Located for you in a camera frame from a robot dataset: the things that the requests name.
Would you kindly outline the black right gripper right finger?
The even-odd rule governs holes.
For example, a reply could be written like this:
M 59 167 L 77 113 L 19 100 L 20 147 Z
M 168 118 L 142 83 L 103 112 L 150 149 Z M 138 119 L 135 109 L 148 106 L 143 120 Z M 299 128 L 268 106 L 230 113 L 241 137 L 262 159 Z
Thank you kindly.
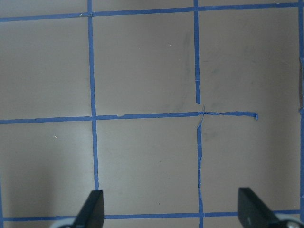
M 250 188 L 239 188 L 237 217 L 244 228 L 302 228 L 296 217 L 274 213 Z

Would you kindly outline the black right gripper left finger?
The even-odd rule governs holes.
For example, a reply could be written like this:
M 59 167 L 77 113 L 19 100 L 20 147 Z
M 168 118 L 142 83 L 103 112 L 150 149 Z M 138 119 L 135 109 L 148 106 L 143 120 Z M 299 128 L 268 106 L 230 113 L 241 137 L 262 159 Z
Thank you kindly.
M 54 228 L 102 228 L 105 222 L 104 195 L 102 190 L 90 192 L 75 218 L 58 220 Z

